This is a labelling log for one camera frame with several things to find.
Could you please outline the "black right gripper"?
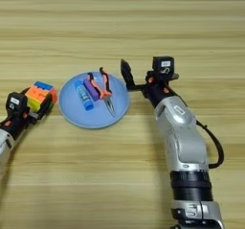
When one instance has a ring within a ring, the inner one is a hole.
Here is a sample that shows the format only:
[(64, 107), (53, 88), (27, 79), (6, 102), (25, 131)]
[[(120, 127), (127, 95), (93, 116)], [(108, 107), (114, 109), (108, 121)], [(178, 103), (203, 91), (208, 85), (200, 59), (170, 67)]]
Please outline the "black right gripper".
[(178, 80), (179, 74), (173, 74), (169, 80), (157, 80), (153, 71), (148, 71), (145, 76), (144, 84), (136, 84), (131, 74), (131, 67), (124, 59), (121, 60), (121, 73), (126, 83), (128, 91), (141, 91), (146, 99), (148, 99), (153, 107), (168, 97), (176, 96), (176, 93), (170, 88), (171, 80)]

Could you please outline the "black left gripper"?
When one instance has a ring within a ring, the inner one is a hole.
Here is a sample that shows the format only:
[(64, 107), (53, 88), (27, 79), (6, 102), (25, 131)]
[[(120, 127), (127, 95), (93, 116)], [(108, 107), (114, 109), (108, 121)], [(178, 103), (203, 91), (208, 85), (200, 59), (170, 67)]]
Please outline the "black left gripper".
[[(21, 94), (25, 95), (30, 88), (25, 88), (21, 91)], [(52, 102), (53, 96), (49, 94), (37, 112), (31, 111), (29, 107), (20, 109), (8, 108), (7, 118), (0, 122), (0, 135), (5, 134), (8, 138), (18, 138), (29, 125), (35, 125), (42, 119), (48, 112)]]

